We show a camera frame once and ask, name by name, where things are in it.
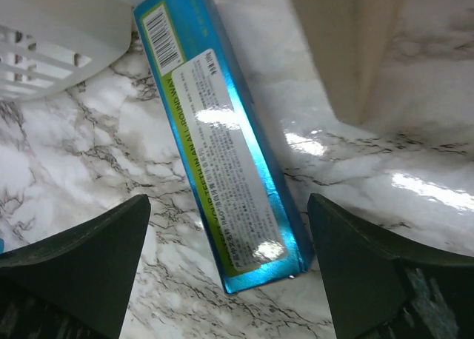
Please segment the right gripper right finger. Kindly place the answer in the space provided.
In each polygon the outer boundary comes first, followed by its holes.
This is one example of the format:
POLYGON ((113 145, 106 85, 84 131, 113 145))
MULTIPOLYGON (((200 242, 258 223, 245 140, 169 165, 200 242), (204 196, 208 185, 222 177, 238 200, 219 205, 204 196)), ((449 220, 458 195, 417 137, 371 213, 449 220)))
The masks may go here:
POLYGON ((397 235, 320 194, 307 211, 337 338, 473 337, 473 258, 397 235))

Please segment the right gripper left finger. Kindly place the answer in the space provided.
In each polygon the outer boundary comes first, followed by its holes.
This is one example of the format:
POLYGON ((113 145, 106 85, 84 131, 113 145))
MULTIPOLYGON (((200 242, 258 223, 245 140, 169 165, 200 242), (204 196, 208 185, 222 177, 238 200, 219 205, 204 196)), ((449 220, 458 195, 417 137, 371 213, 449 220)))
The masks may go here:
POLYGON ((118 338, 151 206, 104 214, 1 254, 2 338, 118 338))

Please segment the blue green toothpaste box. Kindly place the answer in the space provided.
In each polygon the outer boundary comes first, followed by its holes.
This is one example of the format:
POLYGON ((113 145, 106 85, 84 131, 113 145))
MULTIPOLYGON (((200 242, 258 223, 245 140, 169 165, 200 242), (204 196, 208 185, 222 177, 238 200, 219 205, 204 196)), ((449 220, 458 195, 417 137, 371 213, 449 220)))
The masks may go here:
POLYGON ((315 252, 212 0, 133 11, 228 294, 305 273, 315 252))

